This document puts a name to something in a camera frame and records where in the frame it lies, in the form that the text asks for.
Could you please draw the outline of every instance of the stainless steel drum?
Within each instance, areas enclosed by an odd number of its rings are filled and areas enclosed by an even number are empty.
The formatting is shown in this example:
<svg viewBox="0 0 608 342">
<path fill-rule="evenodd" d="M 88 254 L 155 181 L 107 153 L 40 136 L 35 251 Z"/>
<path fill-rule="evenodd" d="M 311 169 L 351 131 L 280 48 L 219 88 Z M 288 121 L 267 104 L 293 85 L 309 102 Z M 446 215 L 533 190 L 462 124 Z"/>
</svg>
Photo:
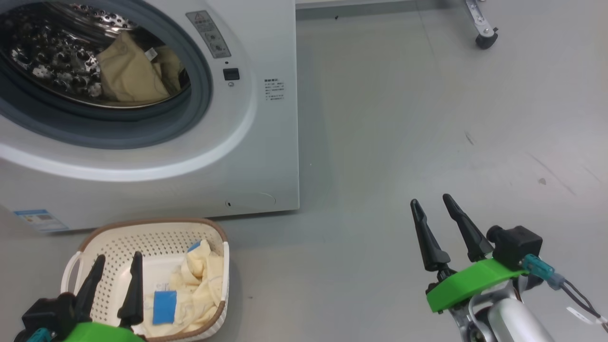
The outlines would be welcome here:
<svg viewBox="0 0 608 342">
<path fill-rule="evenodd" d="M 185 70 L 180 91 L 154 102 L 117 102 L 104 94 L 96 56 L 128 31 L 143 50 L 165 45 L 134 21 L 88 5 L 43 2 L 0 15 L 0 55 L 36 85 L 78 103 L 103 108 L 142 108 L 177 96 L 189 87 Z"/>
</svg>

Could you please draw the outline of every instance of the front-loading washing machine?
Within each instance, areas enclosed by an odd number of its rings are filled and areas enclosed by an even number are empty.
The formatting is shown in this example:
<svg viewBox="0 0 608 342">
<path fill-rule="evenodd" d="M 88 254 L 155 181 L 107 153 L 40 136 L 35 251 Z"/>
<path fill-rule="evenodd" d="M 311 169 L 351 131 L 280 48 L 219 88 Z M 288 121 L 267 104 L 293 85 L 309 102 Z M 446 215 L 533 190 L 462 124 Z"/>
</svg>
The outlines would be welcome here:
<svg viewBox="0 0 608 342">
<path fill-rule="evenodd" d="M 293 0 L 0 0 L 0 204 L 39 231 L 299 207 Z"/>
</svg>

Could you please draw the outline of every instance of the green bracket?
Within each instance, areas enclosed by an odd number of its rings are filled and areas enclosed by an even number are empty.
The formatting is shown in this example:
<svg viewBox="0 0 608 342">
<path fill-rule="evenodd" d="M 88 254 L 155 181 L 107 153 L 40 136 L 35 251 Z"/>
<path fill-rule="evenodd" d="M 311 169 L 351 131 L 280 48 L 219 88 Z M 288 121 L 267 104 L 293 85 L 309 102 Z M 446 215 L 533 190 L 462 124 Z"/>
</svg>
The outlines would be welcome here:
<svg viewBox="0 0 608 342">
<path fill-rule="evenodd" d="M 132 331 L 100 323 L 78 323 L 64 342 L 144 342 Z"/>
<path fill-rule="evenodd" d="M 511 271 L 494 259 L 481 260 L 440 282 L 426 295 L 426 300 L 433 312 L 447 310 L 487 288 L 525 273 L 528 272 Z"/>
</svg>

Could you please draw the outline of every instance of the caster wheel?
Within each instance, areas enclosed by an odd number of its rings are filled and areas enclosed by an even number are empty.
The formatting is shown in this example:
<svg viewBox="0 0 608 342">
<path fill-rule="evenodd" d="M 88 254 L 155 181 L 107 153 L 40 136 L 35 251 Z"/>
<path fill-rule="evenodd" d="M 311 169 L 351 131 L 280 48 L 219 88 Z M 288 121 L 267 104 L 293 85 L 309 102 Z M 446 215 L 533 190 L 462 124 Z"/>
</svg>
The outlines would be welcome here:
<svg viewBox="0 0 608 342">
<path fill-rule="evenodd" d="M 481 50 L 489 49 L 492 45 L 494 45 L 494 42 L 498 38 L 498 33 L 496 33 L 496 31 L 498 31 L 498 29 L 495 28 L 494 35 L 491 37 L 484 37 L 482 35 L 477 35 L 477 38 L 475 39 L 475 44 L 477 44 L 477 46 Z"/>
</svg>

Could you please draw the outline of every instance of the laundry basket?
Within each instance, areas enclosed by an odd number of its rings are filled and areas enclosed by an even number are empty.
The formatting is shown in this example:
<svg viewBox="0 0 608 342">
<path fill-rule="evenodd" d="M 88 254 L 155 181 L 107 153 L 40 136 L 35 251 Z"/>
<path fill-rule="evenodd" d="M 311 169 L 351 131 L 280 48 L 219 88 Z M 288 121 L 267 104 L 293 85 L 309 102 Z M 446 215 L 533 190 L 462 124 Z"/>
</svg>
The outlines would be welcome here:
<svg viewBox="0 0 608 342">
<path fill-rule="evenodd" d="M 103 276 L 91 309 L 94 322 L 118 326 L 119 308 L 125 299 L 133 254 L 143 254 L 143 292 L 153 293 L 168 283 L 171 272 L 197 241 L 206 239 L 211 250 L 224 257 L 224 279 L 221 302 L 213 318 L 198 330 L 149 338 L 149 342 L 199 341 L 215 334 L 226 319 L 228 308 L 230 249 L 224 231 L 214 222 L 201 218 L 165 218 L 115 223 L 96 229 L 80 246 L 67 264 L 61 280 L 61 292 L 77 293 L 97 256 L 106 256 Z M 70 275 L 80 262 L 73 290 Z"/>
</svg>

